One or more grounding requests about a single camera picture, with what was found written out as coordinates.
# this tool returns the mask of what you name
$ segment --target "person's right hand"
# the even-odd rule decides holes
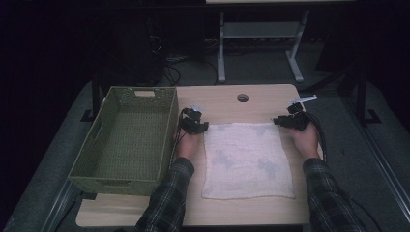
[[[305,160],[310,158],[320,159],[317,153],[319,132],[313,123],[309,123],[302,131],[296,129],[286,130],[292,135],[296,148]]]

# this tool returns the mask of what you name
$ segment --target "hand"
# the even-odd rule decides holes
[[[286,130],[292,135],[296,148],[305,160],[310,158],[320,159],[317,153],[319,132],[313,123],[309,123],[302,131],[296,129]]]
[[[186,158],[191,160],[196,153],[199,144],[200,134],[189,134],[181,129],[180,132],[180,141],[177,147],[177,155],[178,157]]]

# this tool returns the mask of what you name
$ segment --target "gray floor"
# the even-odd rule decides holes
[[[329,75],[327,72],[315,70],[322,44],[303,43],[297,60],[306,80],[303,83],[296,83],[285,59],[284,50],[287,47],[289,43],[279,43],[276,47],[252,49],[251,53],[242,56],[226,56],[227,80],[224,85],[290,83],[298,89],[303,89]],[[208,56],[207,61],[215,66],[217,56]],[[216,72],[209,63],[187,61],[173,67],[181,73],[179,81],[181,86],[214,85],[215,83]],[[327,85],[316,92],[317,100],[305,103],[307,111],[316,115],[322,123],[327,140],[328,163],[340,185],[374,215],[383,231],[410,231],[410,223],[396,203],[371,149],[367,146],[366,140],[345,105],[345,100],[336,93],[338,83],[339,81],[336,81]],[[169,82],[165,78],[159,84],[159,86],[168,85]],[[410,163],[408,132],[386,105],[380,92],[371,84],[368,84],[366,106],[374,109],[382,121],[382,124],[369,125],[368,130],[374,136],[398,179],[405,189],[409,189],[410,171],[406,168],[406,164]],[[41,166],[15,208],[14,227],[11,231],[42,231],[48,213],[53,208],[55,197],[64,185],[90,127],[90,123],[80,122],[80,119],[84,111],[91,108],[91,85],[88,84],[73,104],[45,154]],[[64,211],[68,211],[72,204],[73,207],[62,220],[57,231],[118,229],[86,229],[76,226],[75,216],[82,197],[77,196],[78,194],[79,190],[76,188],[71,192]],[[368,231],[377,231],[368,216],[361,209],[357,207],[355,209]],[[258,228],[258,230],[278,231],[273,227]]]

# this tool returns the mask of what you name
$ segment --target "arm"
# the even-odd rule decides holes
[[[303,131],[288,131],[305,159],[310,223],[315,231],[366,231],[353,211],[349,195],[340,188],[328,165],[317,153],[316,127],[310,123]]]
[[[139,219],[136,231],[180,231],[185,215],[187,187],[194,168],[190,160],[196,153],[199,135],[181,131],[178,158],[153,191],[148,208]]]

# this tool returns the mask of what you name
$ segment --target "person's left hand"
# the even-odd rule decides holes
[[[199,138],[201,134],[189,134],[181,129],[180,132],[180,141],[177,147],[177,155],[178,157],[186,158],[191,160],[196,150],[198,149]]]

